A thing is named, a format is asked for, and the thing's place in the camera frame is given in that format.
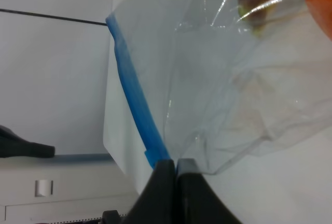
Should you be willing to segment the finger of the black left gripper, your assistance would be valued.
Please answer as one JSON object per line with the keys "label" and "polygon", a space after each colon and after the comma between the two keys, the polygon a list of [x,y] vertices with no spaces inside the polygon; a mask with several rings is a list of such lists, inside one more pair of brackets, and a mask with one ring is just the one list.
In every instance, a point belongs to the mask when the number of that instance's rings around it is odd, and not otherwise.
{"label": "finger of the black left gripper", "polygon": [[53,158],[54,156],[54,146],[26,141],[11,129],[1,126],[1,158]]}

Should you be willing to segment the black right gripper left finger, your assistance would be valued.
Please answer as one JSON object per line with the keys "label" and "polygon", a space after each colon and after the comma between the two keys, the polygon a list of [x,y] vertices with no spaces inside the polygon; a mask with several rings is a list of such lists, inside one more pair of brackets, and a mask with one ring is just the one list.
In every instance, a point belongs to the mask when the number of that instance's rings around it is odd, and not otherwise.
{"label": "black right gripper left finger", "polygon": [[158,161],[147,185],[122,223],[172,223],[174,189],[174,162]]}

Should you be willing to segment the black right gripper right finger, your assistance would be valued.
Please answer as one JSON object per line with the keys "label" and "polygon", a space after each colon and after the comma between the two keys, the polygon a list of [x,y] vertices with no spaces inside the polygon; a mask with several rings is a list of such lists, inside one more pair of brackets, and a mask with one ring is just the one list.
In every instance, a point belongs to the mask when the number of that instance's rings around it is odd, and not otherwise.
{"label": "black right gripper right finger", "polygon": [[240,223],[209,186],[194,159],[177,163],[176,223]]}

